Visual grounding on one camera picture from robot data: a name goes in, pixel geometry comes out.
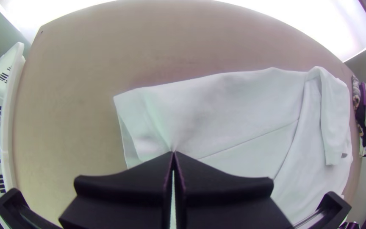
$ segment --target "white towel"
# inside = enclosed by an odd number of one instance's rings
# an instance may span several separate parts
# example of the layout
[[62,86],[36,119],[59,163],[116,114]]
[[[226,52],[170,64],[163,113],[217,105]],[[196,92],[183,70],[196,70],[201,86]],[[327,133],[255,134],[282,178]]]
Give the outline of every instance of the white towel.
[[128,166],[179,151],[233,175],[268,176],[292,223],[347,183],[349,91],[321,67],[222,73],[134,89],[114,102]]

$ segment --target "bright light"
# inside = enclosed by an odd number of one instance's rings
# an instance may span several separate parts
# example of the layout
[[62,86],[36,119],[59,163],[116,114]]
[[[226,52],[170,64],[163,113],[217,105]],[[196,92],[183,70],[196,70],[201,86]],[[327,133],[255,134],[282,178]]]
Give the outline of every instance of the bright light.
[[[32,42],[39,27],[111,0],[0,0],[6,15]],[[341,60],[366,48],[366,13],[358,0],[217,0],[274,17],[307,34]]]

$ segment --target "hanging clothes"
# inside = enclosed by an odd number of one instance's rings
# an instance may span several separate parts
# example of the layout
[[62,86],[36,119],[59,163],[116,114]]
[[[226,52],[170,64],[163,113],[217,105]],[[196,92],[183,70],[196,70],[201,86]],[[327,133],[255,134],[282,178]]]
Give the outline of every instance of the hanging clothes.
[[363,136],[362,136],[362,146],[366,148],[366,126],[365,126],[365,113],[366,113],[366,106],[364,105],[366,91],[365,91],[365,84],[360,84],[360,91],[361,91],[361,101],[358,105],[357,110],[355,111],[355,119],[357,123],[362,128]]

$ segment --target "patterned cloth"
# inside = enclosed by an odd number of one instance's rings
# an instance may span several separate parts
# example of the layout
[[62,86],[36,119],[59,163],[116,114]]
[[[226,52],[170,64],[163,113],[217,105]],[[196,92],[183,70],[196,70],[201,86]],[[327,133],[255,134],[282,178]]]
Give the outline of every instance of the patterned cloth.
[[356,111],[358,105],[360,104],[360,98],[361,98],[360,81],[355,75],[352,75],[351,81],[352,81],[352,105],[354,107],[354,110]]

